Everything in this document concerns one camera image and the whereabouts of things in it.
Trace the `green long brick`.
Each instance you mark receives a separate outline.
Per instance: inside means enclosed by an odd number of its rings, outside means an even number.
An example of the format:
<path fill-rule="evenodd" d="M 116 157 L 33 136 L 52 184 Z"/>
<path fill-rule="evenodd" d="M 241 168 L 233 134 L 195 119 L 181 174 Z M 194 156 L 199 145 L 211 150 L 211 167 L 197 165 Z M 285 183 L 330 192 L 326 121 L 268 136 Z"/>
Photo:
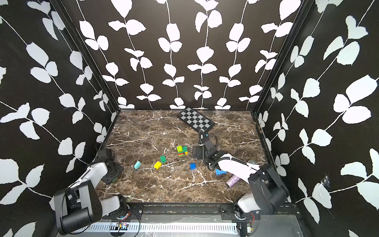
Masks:
<path fill-rule="evenodd" d="M 188 154 L 187 146 L 183 146 L 182 149 L 183 149 L 183 153 L 184 153 L 185 155 L 187 155 L 187 154 Z"/>

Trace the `teal small brick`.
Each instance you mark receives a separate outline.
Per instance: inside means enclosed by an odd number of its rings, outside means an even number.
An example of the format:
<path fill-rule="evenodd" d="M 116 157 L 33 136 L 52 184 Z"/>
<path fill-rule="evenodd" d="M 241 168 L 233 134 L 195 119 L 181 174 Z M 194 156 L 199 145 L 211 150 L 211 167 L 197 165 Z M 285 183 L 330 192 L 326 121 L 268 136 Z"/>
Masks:
<path fill-rule="evenodd" d="M 134 169 L 138 169 L 141 165 L 140 161 L 137 161 L 136 164 L 134 165 Z"/>

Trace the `yellow brick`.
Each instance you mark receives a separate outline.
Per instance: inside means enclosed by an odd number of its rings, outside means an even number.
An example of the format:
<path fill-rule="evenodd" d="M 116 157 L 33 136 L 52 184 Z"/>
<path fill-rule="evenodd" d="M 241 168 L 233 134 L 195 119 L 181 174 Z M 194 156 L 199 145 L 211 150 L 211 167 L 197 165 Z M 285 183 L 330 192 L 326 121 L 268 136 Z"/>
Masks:
<path fill-rule="evenodd" d="M 154 168 L 157 169 L 157 170 L 158 170 L 161 166 L 162 166 L 162 163 L 161 163 L 161 162 L 156 162 L 156 163 L 154 164 Z"/>

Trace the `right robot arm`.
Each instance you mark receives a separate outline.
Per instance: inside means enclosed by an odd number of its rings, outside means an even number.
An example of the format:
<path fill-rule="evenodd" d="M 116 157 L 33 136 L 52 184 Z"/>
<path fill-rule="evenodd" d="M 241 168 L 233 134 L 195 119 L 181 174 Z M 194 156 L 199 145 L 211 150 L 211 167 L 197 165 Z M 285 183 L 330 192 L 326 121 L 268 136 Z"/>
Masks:
<path fill-rule="evenodd" d="M 253 213 L 273 215 L 276 208 L 287 200 L 289 190 L 273 166 L 251 164 L 219 151 L 202 131 L 198 137 L 201 157 L 209 170 L 231 173 L 250 186 L 250 192 L 234 203 L 234 213 L 238 219 Z"/>

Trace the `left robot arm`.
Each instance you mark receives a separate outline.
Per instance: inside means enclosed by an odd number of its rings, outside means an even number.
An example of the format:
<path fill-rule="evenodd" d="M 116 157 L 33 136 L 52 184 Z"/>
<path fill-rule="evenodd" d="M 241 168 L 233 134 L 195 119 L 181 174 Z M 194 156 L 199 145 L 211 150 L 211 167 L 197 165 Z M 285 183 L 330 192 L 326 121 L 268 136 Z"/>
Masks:
<path fill-rule="evenodd" d="M 56 226 L 61 235 L 75 235 L 75 231 L 87 229 L 102 217 L 120 223 L 131 214 L 130 207 L 121 194 L 99 199 L 97 185 L 101 181 L 107 185 L 116 181 L 121 176 L 123 167 L 116 163 L 111 149 L 99 150 L 97 155 L 98 158 L 89 164 L 76 182 L 53 196 Z"/>

